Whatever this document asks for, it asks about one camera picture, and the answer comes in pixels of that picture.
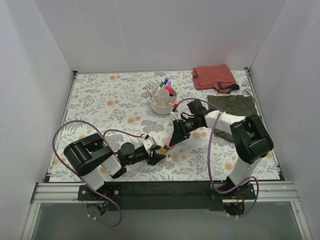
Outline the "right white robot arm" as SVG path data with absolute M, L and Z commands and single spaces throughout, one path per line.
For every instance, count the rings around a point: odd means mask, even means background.
M 245 192 L 244 185 L 253 179 L 253 171 L 271 150 L 274 143 L 266 130 L 261 117 L 236 116 L 223 112 L 220 108 L 207 109 L 203 106 L 204 100 L 190 98 L 188 108 L 191 117 L 173 121 L 173 134 L 164 145 L 165 150 L 171 150 L 177 144 L 187 140 L 191 132 L 206 127 L 212 131 L 218 129 L 232 136 L 238 155 L 235 167 L 226 178 L 226 184 L 220 188 L 212 186 L 220 195 L 228 195 L 237 199 Z

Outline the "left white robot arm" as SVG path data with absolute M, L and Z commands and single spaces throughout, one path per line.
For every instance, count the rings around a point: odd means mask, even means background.
M 140 147 L 136 148 L 133 143 L 125 142 L 114 152 L 102 137 L 95 133 L 70 143 L 65 147 L 63 154 L 76 174 L 90 186 L 89 194 L 95 200 L 101 200 L 107 191 L 98 167 L 104 168 L 113 179 L 117 179 L 127 172 L 126 166 L 142 161 L 154 166 L 165 159 L 165 154 L 157 153 L 160 148 L 154 138 L 145 135 Z

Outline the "pink round sharpener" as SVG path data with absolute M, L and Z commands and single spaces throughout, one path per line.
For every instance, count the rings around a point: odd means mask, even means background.
M 171 145 L 171 141 L 168 140 L 165 144 L 165 148 L 168 149 L 168 150 L 171 150 L 172 148 L 174 147 L 174 145 Z

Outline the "green capped white marker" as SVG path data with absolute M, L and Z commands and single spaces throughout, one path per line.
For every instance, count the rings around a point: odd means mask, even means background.
M 166 84 L 164 82 L 161 82 L 160 85 L 158 86 L 158 90 L 162 89 Z

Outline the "pink black highlighter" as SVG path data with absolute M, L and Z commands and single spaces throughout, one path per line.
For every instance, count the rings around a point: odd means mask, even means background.
M 167 87 L 167 90 L 168 90 L 168 92 L 169 92 L 169 96 L 170 96 L 170 97 L 173 97 L 174 94 L 173 94 L 172 88 L 171 88 L 171 87 Z

